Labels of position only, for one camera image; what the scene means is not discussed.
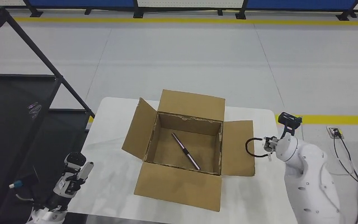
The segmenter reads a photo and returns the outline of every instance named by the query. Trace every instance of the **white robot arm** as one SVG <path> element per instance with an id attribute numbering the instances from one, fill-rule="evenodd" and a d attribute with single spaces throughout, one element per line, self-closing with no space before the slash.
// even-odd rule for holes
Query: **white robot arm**
<path id="1" fill-rule="evenodd" d="M 326 153 L 293 136 L 299 125 L 289 128 L 284 124 L 284 137 L 266 138 L 264 149 L 269 154 L 276 152 L 286 164 L 286 190 L 298 224 L 339 224 L 340 201 L 326 169 Z"/>
<path id="2" fill-rule="evenodd" d="M 52 194 L 45 202 L 37 202 L 33 195 L 33 199 L 23 199 L 32 202 L 32 208 L 37 207 L 31 211 L 31 221 L 28 224 L 62 224 L 67 214 L 67 205 L 71 199 L 80 190 L 81 185 L 86 182 L 94 164 L 93 162 L 86 163 L 86 158 L 80 152 L 72 152 L 65 158 L 65 168 L 58 180 Z M 37 175 L 30 175 L 23 180 L 15 181 L 10 188 L 19 188 L 23 186 L 26 181 L 31 184 L 38 183 Z"/>

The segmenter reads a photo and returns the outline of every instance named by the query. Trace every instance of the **white table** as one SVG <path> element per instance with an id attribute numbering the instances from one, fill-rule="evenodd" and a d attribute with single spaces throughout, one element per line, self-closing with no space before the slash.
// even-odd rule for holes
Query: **white table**
<path id="1" fill-rule="evenodd" d="M 155 109 L 158 101 L 148 101 Z M 95 166 L 69 211 L 164 223 L 297 223 L 286 194 L 285 165 L 256 159 L 254 177 L 224 176 L 220 212 L 134 195 L 142 161 L 123 151 L 138 100 L 104 98 L 82 153 Z M 273 112 L 225 108 L 225 120 L 253 120 L 254 136 L 278 136 Z M 255 142 L 255 153 L 265 153 Z"/>

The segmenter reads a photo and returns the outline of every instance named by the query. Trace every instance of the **black pen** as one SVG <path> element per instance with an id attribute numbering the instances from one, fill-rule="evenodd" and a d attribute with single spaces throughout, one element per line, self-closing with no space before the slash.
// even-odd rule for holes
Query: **black pen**
<path id="1" fill-rule="evenodd" d="M 181 149 L 183 150 L 183 153 L 189 158 L 189 160 L 194 164 L 194 166 L 196 167 L 197 170 L 200 170 L 200 167 L 196 164 L 196 162 L 194 161 L 194 159 L 191 157 L 190 153 L 188 152 L 188 150 L 184 147 L 184 145 L 179 141 L 178 137 L 172 133 L 173 137 L 175 138 L 175 140 L 178 142 L 178 144 L 180 145 Z"/>

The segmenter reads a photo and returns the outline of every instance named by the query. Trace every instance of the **cardboard box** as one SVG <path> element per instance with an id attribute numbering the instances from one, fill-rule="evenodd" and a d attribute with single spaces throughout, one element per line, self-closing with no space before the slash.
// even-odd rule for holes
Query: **cardboard box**
<path id="1" fill-rule="evenodd" d="M 225 99 L 163 90 L 158 111 L 142 98 L 122 149 L 143 160 L 134 194 L 220 210 L 221 175 L 253 176 L 251 120 L 224 122 Z M 175 133 L 201 170 L 172 136 Z"/>

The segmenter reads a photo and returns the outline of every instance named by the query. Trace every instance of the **yellow stripe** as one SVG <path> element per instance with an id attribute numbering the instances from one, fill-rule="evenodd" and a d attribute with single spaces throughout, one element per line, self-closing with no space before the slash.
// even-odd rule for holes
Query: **yellow stripe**
<path id="1" fill-rule="evenodd" d="M 358 21 L 309 21 L 309 20 L 236 20 L 234 18 L 29 18 L 15 17 L 17 22 L 79 22 L 79 23 L 176 23 L 176 24 L 270 24 L 270 25 L 318 25 L 358 26 Z"/>
<path id="2" fill-rule="evenodd" d="M 299 115 L 301 116 L 303 124 L 329 124 L 329 125 L 358 125 L 358 116 L 350 115 Z M 276 121 L 279 117 L 279 114 L 275 115 Z M 93 122 L 93 118 L 89 118 L 89 123 Z"/>

